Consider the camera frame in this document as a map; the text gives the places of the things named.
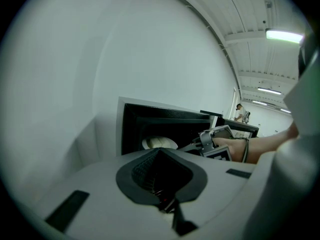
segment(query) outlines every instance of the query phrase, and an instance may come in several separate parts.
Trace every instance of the gray mechanical device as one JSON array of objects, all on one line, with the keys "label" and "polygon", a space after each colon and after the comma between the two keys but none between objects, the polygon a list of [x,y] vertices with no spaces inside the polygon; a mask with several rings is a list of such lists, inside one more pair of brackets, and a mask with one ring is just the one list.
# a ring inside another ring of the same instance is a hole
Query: gray mechanical device
[{"label": "gray mechanical device", "polygon": [[232,161],[228,146],[215,145],[212,140],[213,138],[234,139],[235,137],[231,132],[229,125],[217,126],[202,131],[199,133],[198,138],[193,139],[189,145],[182,147],[179,150],[183,152],[196,150],[202,157]]}]

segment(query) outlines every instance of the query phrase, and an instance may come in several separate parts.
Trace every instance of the person in white shirt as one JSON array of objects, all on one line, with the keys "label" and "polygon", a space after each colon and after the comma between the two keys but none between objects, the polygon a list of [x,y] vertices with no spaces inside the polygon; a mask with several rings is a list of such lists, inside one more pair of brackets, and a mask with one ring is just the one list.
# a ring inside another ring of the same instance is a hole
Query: person in white shirt
[{"label": "person in white shirt", "polygon": [[235,118],[234,121],[243,123],[243,117],[247,112],[246,109],[239,103],[238,105],[236,105],[236,110],[240,110],[240,111],[239,111],[239,116]]}]

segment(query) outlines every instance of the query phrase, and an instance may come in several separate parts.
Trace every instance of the white wall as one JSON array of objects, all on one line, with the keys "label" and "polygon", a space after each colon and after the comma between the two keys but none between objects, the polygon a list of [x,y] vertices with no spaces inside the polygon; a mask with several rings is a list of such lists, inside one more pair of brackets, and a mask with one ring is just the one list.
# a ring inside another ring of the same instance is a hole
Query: white wall
[{"label": "white wall", "polygon": [[284,112],[277,112],[259,105],[241,102],[247,111],[251,112],[249,125],[259,127],[258,137],[266,137],[289,128],[293,118]]},{"label": "white wall", "polygon": [[30,0],[0,55],[1,170],[33,206],[116,155],[118,98],[225,113],[236,80],[177,0]]}]

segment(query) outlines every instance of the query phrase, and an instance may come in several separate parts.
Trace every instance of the ceiling fixture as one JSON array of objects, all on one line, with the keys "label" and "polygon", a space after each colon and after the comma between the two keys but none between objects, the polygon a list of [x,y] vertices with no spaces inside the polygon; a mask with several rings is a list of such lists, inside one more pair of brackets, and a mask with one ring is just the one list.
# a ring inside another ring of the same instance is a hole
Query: ceiling fixture
[{"label": "ceiling fixture", "polygon": [[267,92],[267,93],[272,93],[272,94],[278,94],[278,95],[281,94],[280,91],[271,90],[271,89],[266,89],[266,88],[261,88],[261,87],[258,87],[258,90],[259,90],[259,91],[263,91],[263,92]]},{"label": "ceiling fixture", "polygon": [[267,39],[278,39],[288,42],[293,42],[300,44],[301,40],[304,38],[302,34],[296,34],[286,31],[266,29],[265,36]]},{"label": "ceiling fixture", "polygon": [[260,101],[255,101],[255,100],[253,100],[252,102],[253,102],[253,103],[260,104],[260,105],[265,105],[265,106],[267,106],[267,104],[266,104],[266,103],[263,103],[263,102],[260,102]]},{"label": "ceiling fixture", "polygon": [[291,113],[290,111],[285,110],[285,109],[283,109],[283,108],[281,108],[280,110],[283,111],[283,112]]}]

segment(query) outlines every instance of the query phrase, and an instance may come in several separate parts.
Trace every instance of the ceiling light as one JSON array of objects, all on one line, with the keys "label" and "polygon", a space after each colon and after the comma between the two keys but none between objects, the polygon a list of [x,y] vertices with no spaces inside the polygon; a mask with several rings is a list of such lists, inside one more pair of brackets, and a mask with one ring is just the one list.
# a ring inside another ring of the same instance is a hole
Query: ceiling light
[{"label": "ceiling light", "polygon": [[278,39],[299,44],[304,37],[302,34],[290,33],[278,30],[267,30],[265,32],[267,39]]},{"label": "ceiling light", "polygon": [[281,94],[281,92],[280,92],[280,91],[277,91],[277,90],[270,90],[270,89],[261,88],[261,87],[258,87],[258,90],[259,90],[259,91],[263,91],[263,92],[267,92],[267,93],[272,93],[272,94],[278,94],[278,95],[280,95],[280,94]]},{"label": "ceiling light", "polygon": [[283,111],[283,112],[291,113],[290,111],[282,109],[282,108],[280,110]]},{"label": "ceiling light", "polygon": [[255,100],[253,100],[252,102],[257,103],[257,104],[261,104],[261,105],[265,105],[265,106],[267,106],[267,104],[266,104],[266,103],[263,103],[263,102],[260,102],[260,101],[255,101]]}]

